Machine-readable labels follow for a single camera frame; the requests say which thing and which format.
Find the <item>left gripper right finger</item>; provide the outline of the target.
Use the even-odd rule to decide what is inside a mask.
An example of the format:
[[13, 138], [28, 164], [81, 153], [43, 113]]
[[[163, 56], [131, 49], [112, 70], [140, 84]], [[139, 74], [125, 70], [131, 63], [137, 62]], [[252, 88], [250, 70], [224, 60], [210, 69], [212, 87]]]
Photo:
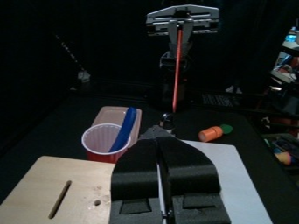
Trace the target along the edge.
[[168, 224], [231, 224], [220, 198], [216, 167], [195, 147], [175, 137], [156, 139]]

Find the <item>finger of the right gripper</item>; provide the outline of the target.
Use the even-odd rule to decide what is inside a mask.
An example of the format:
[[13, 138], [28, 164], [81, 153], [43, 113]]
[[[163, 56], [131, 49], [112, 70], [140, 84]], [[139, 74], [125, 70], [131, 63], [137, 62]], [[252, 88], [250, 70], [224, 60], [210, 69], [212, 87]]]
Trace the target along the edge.
[[192, 35], [192, 21], [187, 19], [182, 24], [182, 55], [186, 56], [191, 49], [190, 37]]
[[176, 47], [178, 47], [178, 21], [171, 20], [168, 23], [168, 36], [170, 36], [170, 52], [171, 55], [176, 55]]

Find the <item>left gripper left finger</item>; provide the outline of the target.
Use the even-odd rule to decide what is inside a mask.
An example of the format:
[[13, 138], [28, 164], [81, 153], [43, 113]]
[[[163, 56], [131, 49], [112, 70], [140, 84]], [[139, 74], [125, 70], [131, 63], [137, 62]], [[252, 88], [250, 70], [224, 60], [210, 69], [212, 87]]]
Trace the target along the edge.
[[163, 224], [153, 140], [139, 140], [116, 162], [108, 224]]

